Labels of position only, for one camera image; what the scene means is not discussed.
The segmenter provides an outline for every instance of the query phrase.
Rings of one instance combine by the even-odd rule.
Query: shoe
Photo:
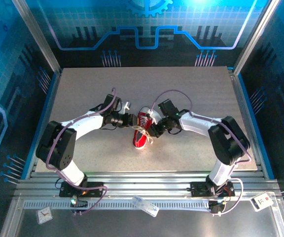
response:
[[[148,110],[148,107],[144,107],[138,114],[138,129],[135,130],[133,137],[133,146],[138,150],[142,150],[148,140],[143,131],[148,130],[152,125],[152,119],[146,116]]]

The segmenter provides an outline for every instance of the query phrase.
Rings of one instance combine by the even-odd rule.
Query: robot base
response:
[[[191,196],[195,197],[216,197],[216,198],[225,198],[225,197],[234,197],[234,187],[232,182],[227,182],[217,194],[213,195],[210,190],[207,188],[206,182],[191,182],[190,188],[187,188],[187,191],[191,192]]]
[[[93,187],[100,187],[103,186],[103,182],[87,182],[88,188]],[[74,195],[80,198],[101,198],[103,195],[103,189],[96,189],[96,190],[79,190],[72,186],[70,186],[67,182],[62,182],[59,197],[61,198],[71,198]]]

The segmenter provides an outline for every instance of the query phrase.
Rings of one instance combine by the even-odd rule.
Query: vent grille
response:
[[[88,206],[95,204],[96,200],[88,200]],[[185,209],[208,209],[207,200],[152,200],[151,203],[161,210],[185,210]],[[25,200],[24,209],[42,209],[50,206],[52,209],[68,210],[75,209],[70,207],[69,200]],[[76,207],[77,209],[88,209],[88,207]],[[95,209],[99,210],[136,210],[131,204],[131,200],[102,200]]]

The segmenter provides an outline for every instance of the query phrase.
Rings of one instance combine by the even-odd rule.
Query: gray tabletop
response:
[[[167,89],[179,89],[192,99],[193,112],[215,118],[229,115],[245,131],[243,119],[226,67],[144,67],[64,69],[51,120],[67,121],[102,103],[112,87],[117,96],[132,103],[130,112],[151,106]],[[189,109],[189,101],[176,92],[163,95],[178,109]],[[138,151],[132,145],[134,130],[95,130],[78,139],[74,162],[83,171],[207,171],[216,161],[210,139],[183,131],[164,134]],[[239,169],[255,170],[255,162]],[[39,162],[37,172],[47,171]]]

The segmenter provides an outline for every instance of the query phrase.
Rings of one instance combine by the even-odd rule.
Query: shoelace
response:
[[[134,125],[131,128],[133,128],[134,130],[137,130],[138,132],[142,133],[144,136],[146,136],[147,141],[150,144],[153,144],[154,139],[150,136],[150,134],[146,131],[146,129],[143,128],[143,127],[145,127],[146,123],[147,123],[147,117],[141,116],[141,126]]]

